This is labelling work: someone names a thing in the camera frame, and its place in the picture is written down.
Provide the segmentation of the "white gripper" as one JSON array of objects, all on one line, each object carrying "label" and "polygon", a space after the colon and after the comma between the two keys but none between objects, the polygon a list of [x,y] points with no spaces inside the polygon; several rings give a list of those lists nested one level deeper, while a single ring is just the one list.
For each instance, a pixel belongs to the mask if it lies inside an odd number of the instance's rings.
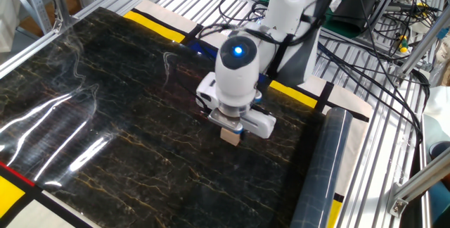
[{"label": "white gripper", "polygon": [[253,101],[241,107],[228,106],[219,100],[218,90],[214,72],[209,72],[196,89],[199,97],[197,104],[207,107],[205,110],[209,121],[235,134],[241,133],[241,140],[246,140],[247,131],[262,139],[270,137],[276,124],[276,118],[272,114],[263,108],[257,108]]}]

